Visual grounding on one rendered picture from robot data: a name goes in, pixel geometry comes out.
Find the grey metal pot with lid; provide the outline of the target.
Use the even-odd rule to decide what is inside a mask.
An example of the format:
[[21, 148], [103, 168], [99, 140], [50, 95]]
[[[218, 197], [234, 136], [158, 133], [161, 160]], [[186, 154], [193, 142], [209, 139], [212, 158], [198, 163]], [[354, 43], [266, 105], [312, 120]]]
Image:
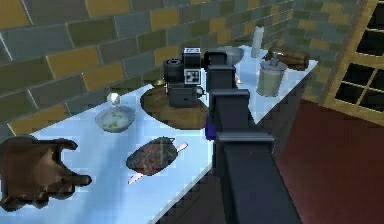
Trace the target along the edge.
[[262, 96], [276, 97], [278, 95], [284, 73], [288, 68], [279, 60], [278, 56], [278, 53], [274, 53], [269, 60], [260, 63], [257, 92]]

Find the white cylinder bottle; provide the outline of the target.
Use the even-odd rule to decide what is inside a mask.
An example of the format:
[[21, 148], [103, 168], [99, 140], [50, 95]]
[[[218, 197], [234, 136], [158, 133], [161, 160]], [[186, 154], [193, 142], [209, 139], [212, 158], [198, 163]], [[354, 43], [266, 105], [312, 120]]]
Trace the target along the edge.
[[264, 35], [264, 27], [256, 26], [254, 29], [252, 49], [251, 49], [252, 58], [257, 58], [260, 54], [263, 35]]

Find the round brown wooden board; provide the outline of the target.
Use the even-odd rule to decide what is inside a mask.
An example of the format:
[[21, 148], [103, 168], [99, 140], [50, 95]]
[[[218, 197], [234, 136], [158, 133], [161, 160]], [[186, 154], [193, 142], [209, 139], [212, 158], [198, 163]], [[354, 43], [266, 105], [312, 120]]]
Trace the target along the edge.
[[179, 130], [200, 130], [205, 127], [208, 107], [201, 101], [195, 107], [176, 108], [169, 105], [164, 87], [147, 90], [140, 98], [142, 109], [154, 119]]

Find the grey bowl with green bits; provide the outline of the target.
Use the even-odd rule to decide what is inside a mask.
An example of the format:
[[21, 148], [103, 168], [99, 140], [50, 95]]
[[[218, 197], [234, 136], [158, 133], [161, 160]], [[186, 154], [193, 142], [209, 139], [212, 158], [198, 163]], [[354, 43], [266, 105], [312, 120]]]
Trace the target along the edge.
[[115, 106], [101, 111], [95, 123], [109, 133], [121, 133], [129, 128], [135, 119], [135, 110], [128, 106]]

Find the empty grey metal bowl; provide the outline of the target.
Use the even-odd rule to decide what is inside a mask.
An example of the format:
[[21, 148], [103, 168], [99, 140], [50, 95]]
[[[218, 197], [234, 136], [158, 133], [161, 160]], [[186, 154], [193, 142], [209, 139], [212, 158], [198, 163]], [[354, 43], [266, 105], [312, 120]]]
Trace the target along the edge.
[[227, 54], [228, 65], [236, 65], [244, 56], [244, 50], [239, 47], [225, 46], [219, 47], [219, 50], [224, 51]]

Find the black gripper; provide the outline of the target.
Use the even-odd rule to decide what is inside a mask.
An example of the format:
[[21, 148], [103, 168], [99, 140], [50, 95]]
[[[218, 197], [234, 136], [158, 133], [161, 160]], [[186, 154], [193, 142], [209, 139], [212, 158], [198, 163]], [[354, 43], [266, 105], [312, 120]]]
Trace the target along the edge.
[[163, 62], [164, 80], [169, 105], [175, 108], [196, 107], [205, 90], [199, 84], [185, 83], [184, 64], [181, 59], [171, 58]]

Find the pale blue kitchen counter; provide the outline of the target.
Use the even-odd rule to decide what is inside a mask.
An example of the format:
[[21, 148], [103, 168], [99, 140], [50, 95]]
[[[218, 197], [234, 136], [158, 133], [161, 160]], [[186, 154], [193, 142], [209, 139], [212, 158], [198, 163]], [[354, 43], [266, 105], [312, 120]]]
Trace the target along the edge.
[[[213, 143], [204, 130], [178, 130], [150, 117], [140, 98], [150, 85], [121, 97], [135, 110], [135, 119], [122, 133], [108, 133], [95, 123], [96, 115], [110, 107], [103, 103], [73, 117], [34, 132], [38, 139], [67, 138], [75, 151], [62, 152], [70, 169], [91, 176], [92, 183], [78, 188], [65, 200], [51, 199], [41, 209], [26, 205], [15, 212], [0, 208], [0, 224], [155, 224], [212, 166]], [[137, 148], [160, 136], [185, 142], [176, 160], [153, 176], [130, 184], [134, 172], [127, 157]]]

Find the yellow framed window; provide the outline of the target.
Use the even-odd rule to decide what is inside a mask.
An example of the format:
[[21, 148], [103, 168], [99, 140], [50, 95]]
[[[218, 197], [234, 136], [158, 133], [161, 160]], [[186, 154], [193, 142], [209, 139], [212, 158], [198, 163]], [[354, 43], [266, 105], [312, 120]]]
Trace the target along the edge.
[[[374, 56], [356, 52], [376, 5], [379, 3], [381, 3], [381, 0], [360, 0], [354, 24], [347, 37], [347, 43], [339, 54], [339, 58], [333, 69], [333, 77], [328, 80], [327, 87], [324, 90], [322, 106], [384, 126], [384, 112], [360, 107], [360, 102], [369, 89], [377, 71], [379, 69], [384, 70], [384, 56]], [[363, 89], [356, 103], [344, 102], [335, 98], [339, 86], [343, 83], [343, 77], [350, 63], [372, 67], [374, 69], [372, 76], [365, 86], [352, 84], [355, 87], [358, 86]]]

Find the blue object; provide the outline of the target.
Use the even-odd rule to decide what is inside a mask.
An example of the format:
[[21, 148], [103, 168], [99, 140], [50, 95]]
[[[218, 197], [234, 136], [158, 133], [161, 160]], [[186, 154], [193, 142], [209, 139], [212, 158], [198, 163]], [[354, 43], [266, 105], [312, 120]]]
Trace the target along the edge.
[[209, 115], [206, 116], [205, 121], [205, 137], [207, 140], [214, 140], [216, 138], [215, 125]]

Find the brown bread loaf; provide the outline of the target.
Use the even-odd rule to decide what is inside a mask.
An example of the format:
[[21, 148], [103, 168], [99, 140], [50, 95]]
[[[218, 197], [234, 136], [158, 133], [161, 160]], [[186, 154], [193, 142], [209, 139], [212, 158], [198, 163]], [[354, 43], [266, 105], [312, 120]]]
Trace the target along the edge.
[[278, 55], [278, 60], [288, 66], [289, 69], [304, 71], [309, 66], [310, 54], [288, 47], [271, 47], [264, 56], [265, 60], [270, 60], [273, 54]]

